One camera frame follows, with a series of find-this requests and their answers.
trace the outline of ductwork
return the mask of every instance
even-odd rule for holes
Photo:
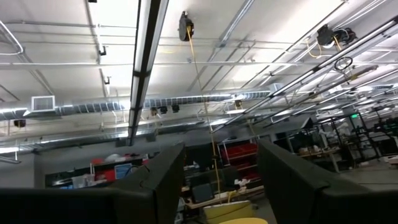
[[[203,102],[256,100],[266,97],[269,93],[269,91],[251,91],[244,93],[224,93],[219,95],[154,98],[144,101],[144,109],[149,109],[151,107],[158,108],[160,106],[189,105]],[[0,107],[0,121],[6,121],[13,119],[57,119],[61,116],[69,116],[74,114],[106,113],[112,111],[116,112],[128,110],[130,107],[130,102],[129,97],[102,98],[86,100],[84,102],[77,102],[70,105],[58,105],[55,107],[54,111],[36,113],[31,113],[29,111],[29,103],[1,103]]]

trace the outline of hanging cable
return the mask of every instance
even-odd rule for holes
[[[197,60],[196,60],[196,56],[195,56],[195,51],[193,49],[193,42],[192,42],[192,38],[191,38],[191,26],[187,26],[187,34],[188,34],[189,44],[191,46],[192,59],[193,59],[193,64],[195,65],[196,73],[197,73],[197,80],[198,80],[199,89],[200,89],[200,92],[201,92],[201,97],[203,99],[205,99],[205,94],[203,93],[203,90],[202,90],[203,88],[202,88],[201,81],[200,81],[200,75],[199,75],[199,69],[198,69]],[[220,177],[218,175],[217,159],[216,159],[217,153],[216,153],[216,146],[215,146],[215,142],[214,142],[214,137],[213,137],[213,134],[212,134],[213,128],[211,127],[206,100],[203,100],[203,104],[205,105],[205,113],[206,113],[207,122],[208,122],[209,130],[210,130],[211,146],[213,147],[213,156],[214,156],[213,162],[214,162],[214,167],[215,167],[215,170],[216,170],[217,191],[218,191],[219,197],[221,198]]]
[[[308,43],[308,40],[307,40],[308,54],[309,54],[311,57],[313,57],[313,58],[320,58],[320,57],[322,57],[322,48],[321,48],[321,45],[319,45],[318,42],[317,42],[317,45],[318,45],[318,48],[319,48],[319,55],[313,55],[313,54],[311,54],[310,44]]]

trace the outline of wall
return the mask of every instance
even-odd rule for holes
[[[20,164],[0,162],[0,187],[31,188],[35,186],[35,155],[19,156],[18,160],[22,162]]]
[[[288,123],[282,122],[269,128],[255,127],[256,134],[272,134],[299,128],[306,117],[299,116]],[[231,136],[248,138],[251,130],[245,127],[224,128],[214,135],[215,141],[222,141]],[[111,154],[150,153],[163,151],[177,141],[187,146],[204,144],[211,141],[208,130],[195,130],[182,134],[157,136],[156,142],[147,142],[144,138],[135,140],[131,147],[115,147],[114,142],[94,144],[82,147],[69,147],[42,152],[36,156],[27,154],[20,156],[21,164],[0,163],[0,187],[44,187],[44,175],[67,170],[88,167],[93,158],[105,158]]]

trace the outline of retractable cord reel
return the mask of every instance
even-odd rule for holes
[[[344,46],[350,44],[352,41],[357,39],[355,32],[350,28],[331,30],[328,24],[323,25],[318,29],[317,41],[320,45],[327,47],[332,46],[335,38],[337,42],[342,43]]]
[[[180,26],[178,32],[180,34],[181,41],[189,41],[189,35],[192,37],[195,28],[193,26],[193,22],[188,18],[188,14],[186,11],[183,11],[180,18]]]

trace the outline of floor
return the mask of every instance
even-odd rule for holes
[[[345,171],[340,175],[372,190],[398,190],[398,169],[385,162],[371,161],[369,166]],[[267,220],[268,224],[277,223],[268,199],[262,196],[252,201],[259,206],[256,210],[258,218]]]

